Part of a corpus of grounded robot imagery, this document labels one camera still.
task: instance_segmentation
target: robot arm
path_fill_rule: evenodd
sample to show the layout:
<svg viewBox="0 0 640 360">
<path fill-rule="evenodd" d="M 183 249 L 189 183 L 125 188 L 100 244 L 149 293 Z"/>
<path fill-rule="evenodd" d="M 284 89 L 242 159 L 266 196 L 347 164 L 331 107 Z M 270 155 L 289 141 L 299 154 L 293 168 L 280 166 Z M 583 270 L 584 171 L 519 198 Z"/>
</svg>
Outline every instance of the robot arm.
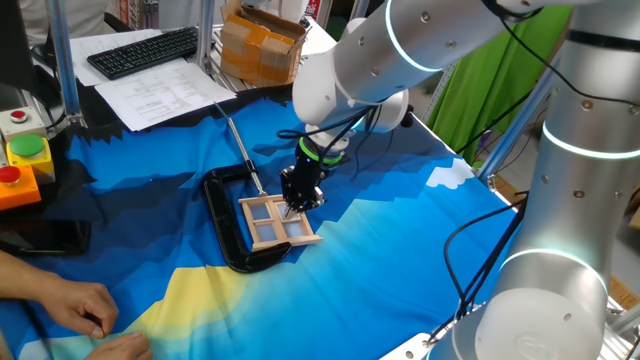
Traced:
<svg viewBox="0 0 640 360">
<path fill-rule="evenodd" d="M 296 114 L 313 133 L 380 107 L 372 131 L 390 131 L 406 115 L 407 89 L 504 31 L 499 16 L 519 21 L 544 5 L 593 1 L 388 0 L 366 20 L 354 19 L 333 49 L 305 60 L 293 86 Z M 296 166 L 281 172 L 293 211 L 324 203 L 319 185 L 349 144 L 348 136 L 332 140 L 348 124 L 304 138 Z M 320 164 L 324 150 L 329 162 Z"/>
<path fill-rule="evenodd" d="M 640 102 L 640 1 L 388 0 L 334 49 L 307 59 L 294 84 L 294 107 L 309 134 L 297 166 L 281 176 L 289 206 L 306 211 L 323 202 L 318 185 L 333 166 L 314 164 L 314 156 L 324 161 L 314 151 L 338 158 L 348 140 L 330 140 L 353 123 L 318 130 L 384 108 L 501 32 L 498 16 L 515 20 L 552 4 L 584 5 L 560 71 L 596 98 L 555 83 L 527 213 L 491 300 L 455 323 L 430 360 L 598 356 L 611 248 L 640 165 L 640 107 L 630 106 Z M 376 130 L 394 128 L 397 119 L 381 118 Z"/>
</svg>

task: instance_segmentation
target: green curtain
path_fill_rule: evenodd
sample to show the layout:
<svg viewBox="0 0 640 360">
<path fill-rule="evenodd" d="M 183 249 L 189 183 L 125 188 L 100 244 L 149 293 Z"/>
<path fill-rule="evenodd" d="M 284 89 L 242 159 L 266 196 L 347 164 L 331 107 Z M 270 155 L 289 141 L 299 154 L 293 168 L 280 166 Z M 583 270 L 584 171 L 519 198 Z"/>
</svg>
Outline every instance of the green curtain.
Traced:
<svg viewBox="0 0 640 360">
<path fill-rule="evenodd" d="M 514 31 L 536 53 L 548 58 L 571 10 L 569 6 L 545 8 L 516 25 Z M 531 91 L 543 70 L 544 65 L 504 31 L 458 62 L 427 126 L 457 151 Z M 504 132 L 519 111 L 520 107 L 494 130 Z M 478 142 L 462 154 L 469 164 L 474 161 Z"/>
</svg>

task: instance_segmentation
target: finger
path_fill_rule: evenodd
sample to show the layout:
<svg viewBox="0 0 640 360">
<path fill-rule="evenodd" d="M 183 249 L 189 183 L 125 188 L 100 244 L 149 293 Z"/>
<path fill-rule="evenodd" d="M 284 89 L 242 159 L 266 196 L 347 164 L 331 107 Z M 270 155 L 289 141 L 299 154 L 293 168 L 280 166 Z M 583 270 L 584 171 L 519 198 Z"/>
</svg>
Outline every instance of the finger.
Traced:
<svg viewBox="0 0 640 360">
<path fill-rule="evenodd" d="M 96 284 L 96 285 L 97 285 L 97 290 L 98 290 L 98 294 L 100 294 L 100 297 L 102 297 L 109 305 L 111 305 L 114 309 L 116 309 L 116 311 L 118 311 L 116 302 L 111 297 L 111 294 L 109 294 L 109 290 L 107 290 L 107 288 L 102 284 Z"/>
<path fill-rule="evenodd" d="M 85 319 L 76 312 L 70 312 L 66 323 L 67 328 L 77 331 L 80 334 L 90 336 L 94 339 L 104 338 L 104 332 L 93 321 Z"/>
<path fill-rule="evenodd" d="M 131 334 L 126 334 L 126 335 L 122 335 L 119 336 L 113 340 L 109 340 L 105 343 L 103 343 L 102 345 L 105 345 L 105 347 L 109 348 L 109 349 L 113 349 L 113 348 L 117 348 L 120 347 L 126 343 L 128 343 L 129 341 L 138 338 L 138 337 L 142 337 L 142 333 L 141 332 L 135 332 L 135 333 L 131 333 Z"/>
<path fill-rule="evenodd" d="M 138 356 L 138 360 L 153 360 L 153 351 L 147 349 L 147 351 Z"/>
<path fill-rule="evenodd" d="M 144 336 L 132 337 L 120 345 L 120 348 L 125 349 L 128 353 L 137 357 L 149 350 L 149 340 Z"/>
<path fill-rule="evenodd" d="M 105 334 L 108 335 L 111 333 L 113 324 L 118 317 L 118 310 L 116 308 L 110 306 L 101 296 L 92 296 L 85 302 L 84 309 L 100 319 L 102 331 Z"/>
</svg>

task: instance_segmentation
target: emergency stop button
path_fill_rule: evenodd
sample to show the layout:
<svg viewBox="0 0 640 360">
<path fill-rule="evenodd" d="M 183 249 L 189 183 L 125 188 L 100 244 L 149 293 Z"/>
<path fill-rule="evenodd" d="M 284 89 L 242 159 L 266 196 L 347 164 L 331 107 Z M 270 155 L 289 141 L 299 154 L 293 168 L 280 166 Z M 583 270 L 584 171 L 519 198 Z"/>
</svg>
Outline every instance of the emergency stop button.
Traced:
<svg viewBox="0 0 640 360">
<path fill-rule="evenodd" d="M 14 124 L 22 124 L 26 122 L 28 119 L 29 119 L 29 116 L 27 116 L 27 113 L 22 110 L 16 110 L 11 113 L 11 121 Z"/>
</svg>

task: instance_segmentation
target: yellow fabric area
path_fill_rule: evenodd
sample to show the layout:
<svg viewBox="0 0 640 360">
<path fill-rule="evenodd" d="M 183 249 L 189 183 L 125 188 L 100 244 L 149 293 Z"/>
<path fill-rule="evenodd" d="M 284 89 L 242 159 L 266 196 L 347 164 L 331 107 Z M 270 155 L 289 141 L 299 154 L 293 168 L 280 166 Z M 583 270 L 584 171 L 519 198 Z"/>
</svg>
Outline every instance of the yellow fabric area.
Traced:
<svg viewBox="0 0 640 360">
<path fill-rule="evenodd" d="M 126 332 L 143 331 L 163 339 L 188 337 L 196 327 L 226 317 L 248 281 L 247 275 L 228 267 L 176 269 L 164 299 L 153 304 Z"/>
</svg>

